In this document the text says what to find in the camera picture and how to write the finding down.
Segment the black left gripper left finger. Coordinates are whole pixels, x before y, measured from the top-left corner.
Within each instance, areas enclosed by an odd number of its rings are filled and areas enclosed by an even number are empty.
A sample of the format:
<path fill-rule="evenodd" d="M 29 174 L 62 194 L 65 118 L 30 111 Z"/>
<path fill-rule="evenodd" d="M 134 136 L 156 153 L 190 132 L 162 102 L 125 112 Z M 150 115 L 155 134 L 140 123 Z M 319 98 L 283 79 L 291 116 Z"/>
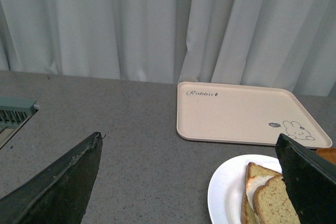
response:
<path fill-rule="evenodd" d="M 101 133 L 94 132 L 2 198 L 1 223 L 81 223 L 101 152 Z"/>

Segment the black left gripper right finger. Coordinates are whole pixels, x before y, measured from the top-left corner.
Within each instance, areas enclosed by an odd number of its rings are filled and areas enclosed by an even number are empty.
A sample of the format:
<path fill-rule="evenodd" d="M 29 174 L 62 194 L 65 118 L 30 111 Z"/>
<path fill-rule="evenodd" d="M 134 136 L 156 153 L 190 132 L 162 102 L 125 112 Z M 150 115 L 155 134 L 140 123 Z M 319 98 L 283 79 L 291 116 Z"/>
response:
<path fill-rule="evenodd" d="M 335 165 L 280 134 L 276 154 L 301 223 L 335 223 Z"/>

